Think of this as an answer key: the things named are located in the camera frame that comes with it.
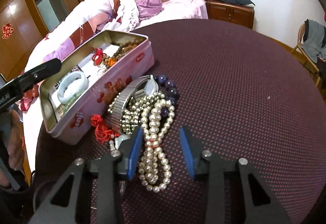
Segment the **person's left hand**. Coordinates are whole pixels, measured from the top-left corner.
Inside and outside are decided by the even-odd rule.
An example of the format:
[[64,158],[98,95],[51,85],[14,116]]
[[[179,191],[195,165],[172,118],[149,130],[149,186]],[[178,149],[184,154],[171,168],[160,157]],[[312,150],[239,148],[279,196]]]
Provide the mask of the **person's left hand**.
[[18,171],[22,169],[25,152],[19,115],[15,110],[11,110],[11,116],[11,133],[7,144],[8,164],[13,170]]

